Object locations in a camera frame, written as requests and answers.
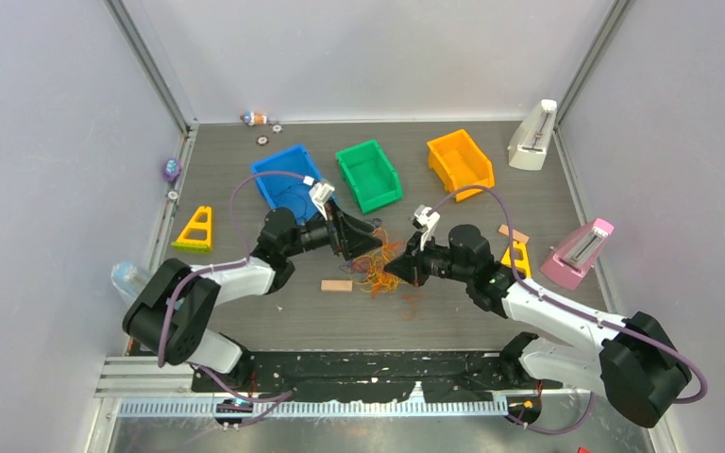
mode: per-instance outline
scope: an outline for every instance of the white wall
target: white wall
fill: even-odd
[[[198,120],[224,123],[247,109],[286,121],[523,117],[563,96],[613,2],[129,3]]]
[[[672,411],[683,451],[725,451],[725,2],[635,2],[563,132],[621,305],[710,381]]]
[[[178,143],[102,1],[0,1],[0,452],[81,451]]]

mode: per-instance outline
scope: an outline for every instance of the wood grain surface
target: wood grain surface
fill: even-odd
[[[494,164],[496,189],[510,210],[514,227],[531,237],[528,245],[533,277],[555,292],[604,310],[593,273],[572,293],[549,282],[539,266],[549,248],[579,226],[560,159],[550,149],[542,171],[526,172],[507,165],[507,144],[516,122],[372,123],[284,125],[280,134],[268,126],[205,125],[198,130],[193,157],[185,175],[171,240],[185,227],[196,208],[212,206],[214,245],[209,255],[181,253],[168,247],[166,257],[191,264],[218,263],[244,255],[242,238],[253,244],[268,206],[251,183],[235,206],[242,233],[229,221],[232,190],[250,175],[249,164],[297,143],[303,143],[324,178],[337,187],[341,208],[358,218],[380,218],[392,240],[407,239],[414,229],[410,216],[418,205],[434,205],[445,194],[438,176],[429,169],[427,141],[464,128]],[[256,145],[260,135],[269,144]],[[360,215],[350,189],[340,178],[335,153],[376,139],[401,178],[404,197],[369,215]],[[501,258],[507,238],[498,234],[504,215],[485,193],[440,209],[436,237],[447,243],[448,231],[470,223],[490,241]],[[294,257],[295,273],[282,290],[226,303],[215,309],[210,327],[241,344],[271,349],[494,349],[522,330],[533,327],[484,312],[468,299],[462,283],[431,278],[420,289],[423,299],[410,307],[403,294],[416,294],[409,285],[395,293],[371,298],[355,287],[350,294],[322,293],[322,279],[347,278],[343,259],[326,249]]]

